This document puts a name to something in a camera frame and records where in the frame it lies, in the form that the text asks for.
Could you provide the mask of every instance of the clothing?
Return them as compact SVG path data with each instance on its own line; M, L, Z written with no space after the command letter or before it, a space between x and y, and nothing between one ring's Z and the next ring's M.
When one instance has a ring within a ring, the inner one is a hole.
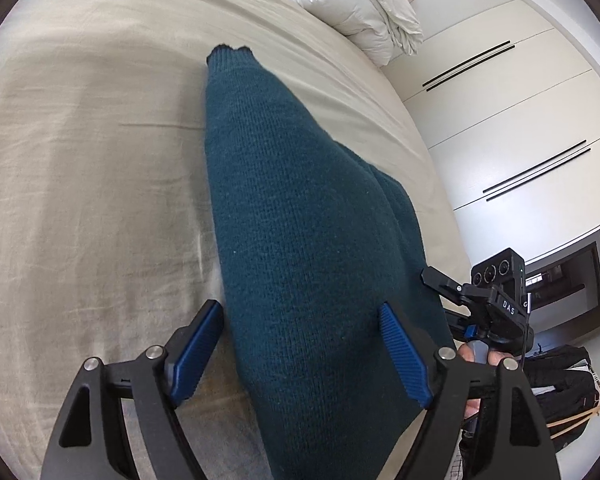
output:
M248 48L216 47L206 163L240 378L276 480L371 480L418 415L378 327L451 345L404 189L334 142Z
M586 412L598 405L599 395L593 375L582 370L570 370L568 368L586 361L591 364L589 353L584 347L573 347L564 345L538 356L530 357L525 362L525 375L532 388L551 386L552 389L546 393L536 395L536 400L549 424L569 418L570 416ZM526 427L522 420L526 417L525 409L521 403L514 400L512 407L513 427L512 433L525 432ZM561 433L569 428L576 420L571 420L558 426L549 428L551 435ZM551 442L555 451L558 452L582 435L587 424L583 424L569 430L555 438ZM462 455L464 473L471 462L472 449L474 447L473 434L463 431L459 444Z

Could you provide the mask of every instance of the sweater sleeve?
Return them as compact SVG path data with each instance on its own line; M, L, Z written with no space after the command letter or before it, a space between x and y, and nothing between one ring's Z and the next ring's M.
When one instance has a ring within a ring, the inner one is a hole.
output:
M420 409L382 343L400 298L452 339L411 202L248 48L208 58L206 163L228 326L276 480L374 480Z

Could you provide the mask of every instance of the white wardrobe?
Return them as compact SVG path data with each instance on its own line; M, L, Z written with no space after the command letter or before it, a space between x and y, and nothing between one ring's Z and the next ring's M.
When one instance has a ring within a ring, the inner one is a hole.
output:
M384 68L424 139L472 263L527 262L600 227L600 78L521 0Z

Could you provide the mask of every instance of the shelf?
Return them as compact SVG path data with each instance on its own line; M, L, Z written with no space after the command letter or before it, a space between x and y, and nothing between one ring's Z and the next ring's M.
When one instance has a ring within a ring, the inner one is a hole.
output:
M536 334L535 343L542 347L542 352L545 352L558 346L576 343L598 329L600 329L600 306Z
M585 288L584 283L579 283L576 286L572 286L571 288L568 288L567 290L565 290L564 292L562 292L558 296L552 297L552 298L550 298L548 300L544 300L544 301L532 301L531 302L531 311L534 311L534 310L537 310L537 309L542 308L544 306L547 306L549 304L555 303L556 301L563 300L567 296L570 296L571 294L575 294L576 292L582 290L583 288Z

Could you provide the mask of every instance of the beige bed sheet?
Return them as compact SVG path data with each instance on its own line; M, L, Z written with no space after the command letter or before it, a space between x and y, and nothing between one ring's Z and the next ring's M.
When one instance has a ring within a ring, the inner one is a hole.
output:
M468 275L395 91L295 3L21 0L0 28L0 453L20 480L39 477L85 358L134 358L222 300L203 153L205 57L218 43L249 45L336 140L400 181L429 263ZM211 480L269 478L227 338L179 417Z

